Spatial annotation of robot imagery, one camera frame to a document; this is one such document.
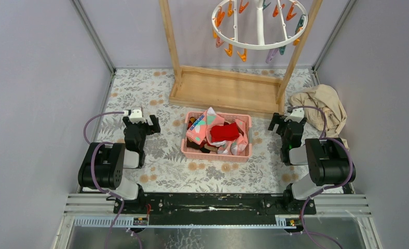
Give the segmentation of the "brown argyle sock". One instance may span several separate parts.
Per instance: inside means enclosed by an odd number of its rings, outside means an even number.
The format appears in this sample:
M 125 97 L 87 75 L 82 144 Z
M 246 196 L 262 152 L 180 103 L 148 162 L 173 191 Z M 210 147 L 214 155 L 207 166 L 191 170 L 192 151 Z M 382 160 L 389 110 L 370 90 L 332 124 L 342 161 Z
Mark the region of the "brown argyle sock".
M 216 154 L 218 147 L 209 144 L 206 139 L 203 139 L 200 144 L 197 144 L 187 137 L 185 151 L 193 153 Z

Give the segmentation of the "wooden hanger stand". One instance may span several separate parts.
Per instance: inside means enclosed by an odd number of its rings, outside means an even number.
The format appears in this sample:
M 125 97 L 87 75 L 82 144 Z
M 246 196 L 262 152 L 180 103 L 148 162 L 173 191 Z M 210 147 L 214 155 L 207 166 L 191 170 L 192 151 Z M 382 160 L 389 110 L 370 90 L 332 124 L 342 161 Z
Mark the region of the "wooden hanger stand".
M 167 45 L 174 72 L 174 84 L 169 95 L 172 104 L 194 108 L 213 107 L 259 117 L 283 113 L 285 91 L 303 51 L 322 1 L 313 1 L 307 9 L 311 14 L 309 28 L 293 53 L 283 77 L 248 74 L 197 66 L 181 65 L 175 44 L 174 28 L 168 1 L 159 7 L 165 28 Z

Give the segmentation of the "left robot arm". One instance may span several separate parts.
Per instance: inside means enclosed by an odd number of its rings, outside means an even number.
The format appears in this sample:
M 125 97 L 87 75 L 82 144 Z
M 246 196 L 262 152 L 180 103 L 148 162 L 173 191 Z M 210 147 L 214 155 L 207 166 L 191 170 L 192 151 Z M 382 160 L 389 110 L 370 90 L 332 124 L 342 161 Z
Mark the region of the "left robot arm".
M 149 118 L 124 116 L 123 143 L 91 142 L 78 171 L 79 185 L 125 200 L 132 213 L 143 211 L 145 200 L 139 195 L 140 185 L 126 179 L 123 170 L 143 167 L 146 137 L 161 131 L 159 118 Z

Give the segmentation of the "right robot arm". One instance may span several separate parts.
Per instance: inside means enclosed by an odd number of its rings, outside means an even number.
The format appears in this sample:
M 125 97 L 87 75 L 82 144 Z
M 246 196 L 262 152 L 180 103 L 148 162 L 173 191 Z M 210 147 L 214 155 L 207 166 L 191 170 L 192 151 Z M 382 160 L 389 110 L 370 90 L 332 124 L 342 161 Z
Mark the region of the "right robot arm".
M 340 138 L 305 139 L 302 135 L 306 118 L 296 114 L 289 116 L 274 113 L 269 131 L 277 127 L 282 146 L 281 160 L 285 165 L 307 165 L 308 174 L 289 184 L 282 199 L 283 209 L 290 214 L 303 206 L 303 201 L 312 198 L 321 190 L 344 186 L 356 178 L 356 169 L 349 152 Z

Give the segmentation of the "pink plastic basket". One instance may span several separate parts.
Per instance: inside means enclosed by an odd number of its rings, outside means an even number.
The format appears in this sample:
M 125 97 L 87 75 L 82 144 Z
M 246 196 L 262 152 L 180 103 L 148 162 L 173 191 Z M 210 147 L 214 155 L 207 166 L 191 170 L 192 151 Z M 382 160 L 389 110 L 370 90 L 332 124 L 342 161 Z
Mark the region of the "pink plastic basket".
M 252 155 L 252 139 L 251 136 L 251 128 L 252 128 L 252 120 L 249 115 L 243 114 L 230 114 L 230 113 L 218 113 L 225 119 L 224 124 L 228 125 L 234 122 L 235 119 L 240 119 L 246 123 L 246 134 L 248 136 L 248 146 L 245 149 L 244 153 L 241 156 L 232 156 L 232 155 L 221 155 L 221 154 L 205 154 L 205 153 L 193 153 L 193 152 L 186 152 L 186 130 L 191 127 L 191 125 L 196 121 L 196 119 L 203 114 L 204 112 L 189 112 L 186 115 L 186 119 L 184 122 L 184 129 L 182 134 L 182 144 L 181 144 L 181 151 L 187 158 L 191 159 L 202 159 L 202 160 L 220 160 L 220 161 L 231 161 L 231 162 L 247 162 L 248 158 Z

